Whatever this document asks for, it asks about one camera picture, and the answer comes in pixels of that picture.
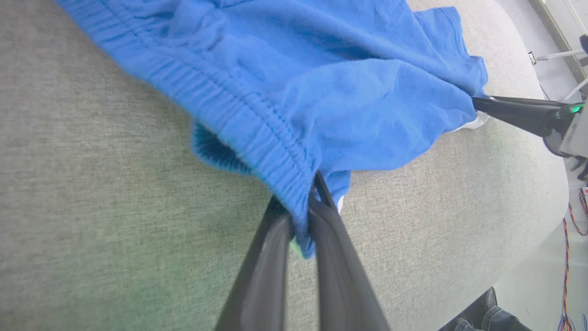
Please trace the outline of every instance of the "fabric fold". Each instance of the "fabric fold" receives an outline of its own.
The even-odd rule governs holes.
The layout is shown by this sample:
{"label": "fabric fold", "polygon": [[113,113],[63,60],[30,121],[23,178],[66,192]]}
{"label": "fabric fold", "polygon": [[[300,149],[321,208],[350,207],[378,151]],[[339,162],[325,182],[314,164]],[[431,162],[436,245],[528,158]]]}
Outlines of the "fabric fold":
{"label": "fabric fold", "polygon": [[475,118],[483,60],[454,8],[404,0],[58,0],[127,73],[193,118],[207,164],[260,178],[305,257],[317,170],[335,200],[351,170],[390,170]]}

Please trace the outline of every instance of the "jeans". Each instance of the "jeans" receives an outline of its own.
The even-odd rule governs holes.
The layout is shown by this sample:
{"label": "jeans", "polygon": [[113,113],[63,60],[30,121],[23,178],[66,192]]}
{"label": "jeans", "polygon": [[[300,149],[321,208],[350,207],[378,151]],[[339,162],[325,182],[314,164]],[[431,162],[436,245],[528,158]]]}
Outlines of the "jeans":
{"label": "jeans", "polygon": [[[531,331],[518,318],[512,316],[499,306],[490,308],[482,320],[482,330],[485,331]],[[467,320],[457,323],[455,331],[476,331]]]}

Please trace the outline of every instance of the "metal stand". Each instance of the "metal stand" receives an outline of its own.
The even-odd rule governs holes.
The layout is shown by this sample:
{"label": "metal stand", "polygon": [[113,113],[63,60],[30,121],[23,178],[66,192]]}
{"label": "metal stand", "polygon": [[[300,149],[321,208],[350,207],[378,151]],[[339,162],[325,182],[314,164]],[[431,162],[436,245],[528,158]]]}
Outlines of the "metal stand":
{"label": "metal stand", "polygon": [[[536,65],[537,62],[546,61],[548,59],[572,57],[572,56],[588,53],[588,35],[581,36],[580,42],[582,43],[583,49],[578,49],[575,51],[568,51],[568,52],[561,52],[561,53],[554,53],[554,54],[547,54],[547,55],[542,55],[540,57],[536,57],[533,54],[533,52],[529,52],[529,59],[531,60],[531,63],[533,65]],[[586,85],[586,84],[588,84],[588,78],[583,80],[578,86],[574,87],[573,90],[571,90],[568,94],[566,94],[563,98],[559,99],[558,101],[562,102],[562,101],[568,100],[569,98],[572,97],[572,95],[574,95],[576,92],[580,91],[584,87],[584,85]]]}

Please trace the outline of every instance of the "ribbed hem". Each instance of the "ribbed hem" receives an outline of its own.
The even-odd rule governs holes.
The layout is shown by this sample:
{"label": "ribbed hem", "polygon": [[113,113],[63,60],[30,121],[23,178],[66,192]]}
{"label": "ribbed hem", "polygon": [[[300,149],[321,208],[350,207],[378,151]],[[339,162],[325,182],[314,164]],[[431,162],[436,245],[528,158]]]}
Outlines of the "ribbed hem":
{"label": "ribbed hem", "polygon": [[202,53],[156,40],[123,4],[58,3],[125,71],[155,86],[233,148],[292,213],[303,254],[312,256],[306,213],[318,151],[307,151],[258,92],[241,86]]}

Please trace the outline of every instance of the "person's leg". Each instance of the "person's leg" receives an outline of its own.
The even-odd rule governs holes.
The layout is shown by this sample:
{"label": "person's leg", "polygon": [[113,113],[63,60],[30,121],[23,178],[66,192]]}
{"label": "person's leg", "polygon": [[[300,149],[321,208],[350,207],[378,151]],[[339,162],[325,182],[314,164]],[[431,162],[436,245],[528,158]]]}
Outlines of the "person's leg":
{"label": "person's leg", "polygon": [[461,319],[455,326],[455,329],[450,331],[480,331],[478,329],[474,329],[474,327],[468,322],[467,320]]}
{"label": "person's leg", "polygon": [[463,314],[465,319],[470,322],[475,329],[481,329],[484,316],[490,308],[497,305],[496,292],[494,291],[494,287],[491,287],[477,298],[476,301],[472,302],[472,304],[463,311]]}
{"label": "person's leg", "polygon": [[485,331],[531,331],[523,325],[518,318],[514,317],[499,306],[490,308],[482,320],[482,330]]}

